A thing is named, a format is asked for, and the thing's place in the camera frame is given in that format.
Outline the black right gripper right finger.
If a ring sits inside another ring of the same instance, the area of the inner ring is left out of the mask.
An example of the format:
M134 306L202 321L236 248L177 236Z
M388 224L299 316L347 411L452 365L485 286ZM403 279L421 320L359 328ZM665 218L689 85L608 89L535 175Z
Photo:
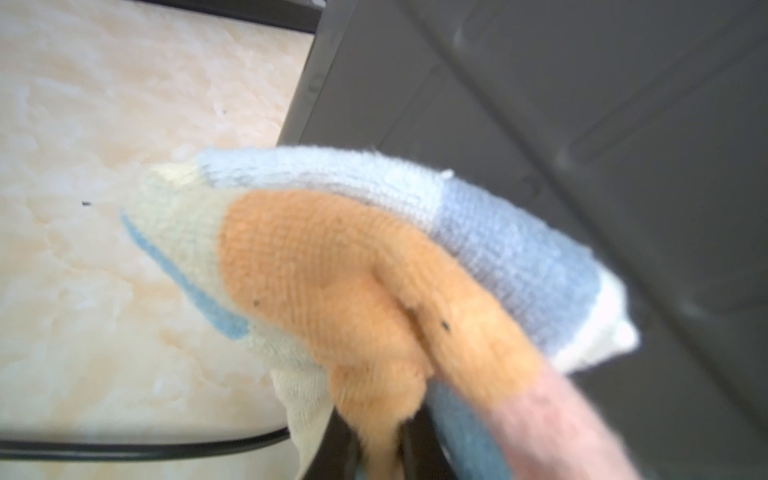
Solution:
M403 425L401 452L406 480L457 480L427 407Z

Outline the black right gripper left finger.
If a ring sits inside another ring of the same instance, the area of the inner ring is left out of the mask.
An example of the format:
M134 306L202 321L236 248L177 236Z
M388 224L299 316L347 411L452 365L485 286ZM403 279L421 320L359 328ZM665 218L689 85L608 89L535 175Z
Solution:
M354 431L334 410L305 480L355 480L360 446Z

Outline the orange blue patterned cloth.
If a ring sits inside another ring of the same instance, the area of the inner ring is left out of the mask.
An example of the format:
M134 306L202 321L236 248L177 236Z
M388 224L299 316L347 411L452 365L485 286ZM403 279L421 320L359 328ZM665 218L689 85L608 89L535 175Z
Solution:
M269 370L300 458L339 416L366 479L405 475L426 410L433 479L635 479L570 374L637 348L623 282L587 247L449 171L318 146L159 164L136 244Z

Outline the silver grey coffee machine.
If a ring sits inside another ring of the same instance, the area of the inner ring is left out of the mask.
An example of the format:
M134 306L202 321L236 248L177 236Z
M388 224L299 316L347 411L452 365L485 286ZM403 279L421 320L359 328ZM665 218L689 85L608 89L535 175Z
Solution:
M767 475L767 5L331 1L280 142L451 169L589 245L641 348L578 376L652 476Z

